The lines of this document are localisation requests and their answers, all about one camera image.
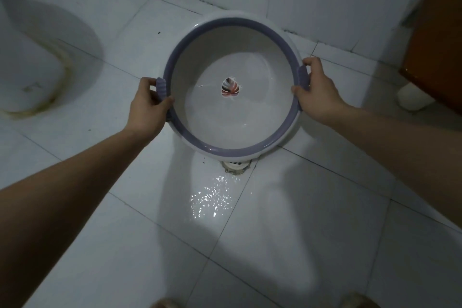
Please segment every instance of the forearm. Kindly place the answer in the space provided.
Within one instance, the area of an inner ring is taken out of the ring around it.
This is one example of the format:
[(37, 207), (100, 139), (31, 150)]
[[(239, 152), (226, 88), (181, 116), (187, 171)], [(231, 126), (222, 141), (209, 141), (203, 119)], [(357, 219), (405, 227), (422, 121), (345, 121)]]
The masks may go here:
[(122, 131), (0, 191), (0, 305), (25, 303), (144, 146)]
[(462, 133), (345, 107), (329, 126), (462, 226)]

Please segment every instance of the person's right hand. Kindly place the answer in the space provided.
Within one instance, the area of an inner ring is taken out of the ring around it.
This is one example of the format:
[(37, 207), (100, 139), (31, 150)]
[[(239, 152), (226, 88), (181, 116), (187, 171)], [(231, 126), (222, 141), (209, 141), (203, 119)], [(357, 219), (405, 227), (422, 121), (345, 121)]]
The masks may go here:
[(316, 57), (303, 59), (303, 64), (311, 66), (309, 91), (301, 86), (292, 86), (303, 111), (319, 123), (329, 125), (342, 109), (349, 107), (339, 95), (332, 79), (324, 74), (321, 60)]

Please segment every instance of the floor drain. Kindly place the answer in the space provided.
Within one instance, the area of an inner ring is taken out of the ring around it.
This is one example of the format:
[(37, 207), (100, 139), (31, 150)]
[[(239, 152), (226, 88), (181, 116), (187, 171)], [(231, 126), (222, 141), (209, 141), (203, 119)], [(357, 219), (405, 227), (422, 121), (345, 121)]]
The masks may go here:
[(221, 164), (228, 173), (240, 175), (250, 167), (251, 162), (252, 160), (246, 162), (222, 162)]

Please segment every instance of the finger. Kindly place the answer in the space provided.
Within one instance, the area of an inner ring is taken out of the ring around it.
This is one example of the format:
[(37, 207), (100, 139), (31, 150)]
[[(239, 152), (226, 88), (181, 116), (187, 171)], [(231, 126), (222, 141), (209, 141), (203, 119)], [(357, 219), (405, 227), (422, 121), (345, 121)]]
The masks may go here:
[(151, 100), (154, 102), (154, 104), (159, 104), (161, 101), (159, 98), (159, 94), (157, 94), (157, 92), (154, 90), (149, 90), (149, 93), (151, 94)]
[(309, 58), (304, 58), (303, 59), (303, 64), (305, 66), (311, 66), (311, 71), (312, 73), (315, 73), (315, 75), (324, 73), (324, 70), (322, 69), (322, 63), (321, 59), (317, 58), (316, 56), (311, 56)]
[(146, 99), (151, 98), (150, 88), (151, 85), (156, 85), (155, 78), (143, 77), (140, 79), (140, 83), (138, 85), (137, 95), (141, 95)]
[(305, 89), (303, 89), (301, 86), (299, 85), (293, 85), (291, 87), (291, 91), (292, 93), (297, 96), (297, 99), (300, 100), (304, 95), (307, 95), (309, 94), (308, 91), (306, 91)]
[(174, 102), (175, 99), (173, 98), (173, 96), (168, 96), (164, 100), (162, 100), (159, 106), (162, 107), (165, 112), (167, 112), (172, 107)]

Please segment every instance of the white stool leg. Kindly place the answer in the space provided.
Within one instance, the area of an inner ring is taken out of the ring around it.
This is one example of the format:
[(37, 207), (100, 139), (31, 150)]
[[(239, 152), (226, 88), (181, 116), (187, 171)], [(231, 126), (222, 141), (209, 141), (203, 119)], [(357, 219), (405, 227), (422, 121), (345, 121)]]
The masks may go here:
[(408, 83), (396, 93), (398, 104), (408, 111), (419, 111), (435, 102), (430, 95), (420, 90), (413, 83)]

